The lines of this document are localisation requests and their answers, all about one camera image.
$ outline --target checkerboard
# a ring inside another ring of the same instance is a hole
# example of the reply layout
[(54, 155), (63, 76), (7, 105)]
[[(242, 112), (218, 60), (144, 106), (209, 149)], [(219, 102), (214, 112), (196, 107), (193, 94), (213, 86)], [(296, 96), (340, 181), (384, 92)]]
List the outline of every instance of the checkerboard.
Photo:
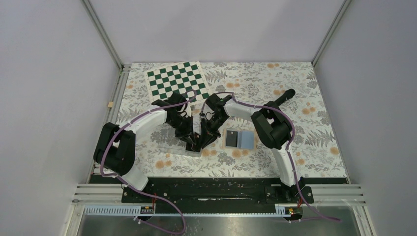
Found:
[(189, 99), (194, 94), (196, 99), (191, 105), (202, 103), (211, 94), (203, 70), (198, 61), (180, 62), (159, 69), (145, 72), (150, 101), (167, 99), (173, 92), (183, 94)]

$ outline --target black cylinder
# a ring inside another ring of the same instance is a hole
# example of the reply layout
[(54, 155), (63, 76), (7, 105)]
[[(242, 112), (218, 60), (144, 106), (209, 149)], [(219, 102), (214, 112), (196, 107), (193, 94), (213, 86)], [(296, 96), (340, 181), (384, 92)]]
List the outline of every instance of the black cylinder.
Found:
[(277, 98), (275, 100), (275, 103), (278, 106), (281, 106), (281, 104), (283, 104), (285, 101), (287, 101), (288, 99), (293, 98), (295, 94), (296, 94), (296, 91), (294, 89), (289, 89), (289, 90), (285, 91), (285, 93), (283, 95), (281, 95), (279, 98)]

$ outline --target floral tablecloth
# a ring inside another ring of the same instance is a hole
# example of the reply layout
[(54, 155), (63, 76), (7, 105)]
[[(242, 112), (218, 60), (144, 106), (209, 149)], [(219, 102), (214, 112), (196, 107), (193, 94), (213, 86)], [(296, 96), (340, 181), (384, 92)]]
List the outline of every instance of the floral tablecloth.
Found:
[[(118, 123), (147, 110), (150, 101), (144, 71), (171, 63), (133, 63), (121, 102)], [(296, 95), (280, 106), (294, 122), (293, 152), (304, 177), (346, 177), (328, 113), (311, 63), (201, 63), (213, 92), (233, 91), (238, 100), (265, 104), (285, 90)], [(198, 119), (201, 104), (192, 107)], [(255, 130), (239, 118), (224, 127)], [(257, 142), (255, 150), (222, 148), (222, 138), (202, 151), (201, 157), (158, 151), (157, 141), (168, 127), (160, 126), (136, 143), (135, 164), (149, 177), (278, 177), (270, 149)]]

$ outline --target gray floor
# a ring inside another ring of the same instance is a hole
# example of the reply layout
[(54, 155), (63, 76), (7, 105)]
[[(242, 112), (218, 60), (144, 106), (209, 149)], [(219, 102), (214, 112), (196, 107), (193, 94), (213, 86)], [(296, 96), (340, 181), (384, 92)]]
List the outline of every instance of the gray floor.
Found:
[[(314, 213), (304, 207), (304, 216)], [(325, 215), (338, 217), (342, 223), (311, 220), (301, 223), (283, 223), (282, 218), (271, 217), (186, 217), (185, 236), (355, 236), (360, 235), (353, 212), (349, 207), (320, 207)], [(164, 232), (132, 221), (132, 217), (84, 216), (79, 236), (167, 236)], [(179, 217), (153, 217), (149, 222), (169, 230), (181, 227)]]

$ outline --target white wall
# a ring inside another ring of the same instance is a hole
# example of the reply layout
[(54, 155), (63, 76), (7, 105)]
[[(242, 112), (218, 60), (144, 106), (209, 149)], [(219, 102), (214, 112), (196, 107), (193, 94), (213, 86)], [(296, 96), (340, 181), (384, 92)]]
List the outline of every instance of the white wall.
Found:
[(0, 4), (0, 235), (56, 236), (117, 69), (79, 0)]
[(90, 0), (124, 63), (311, 61), (343, 0)]
[(316, 68), (379, 236), (417, 235), (416, 10), (415, 0), (354, 1)]

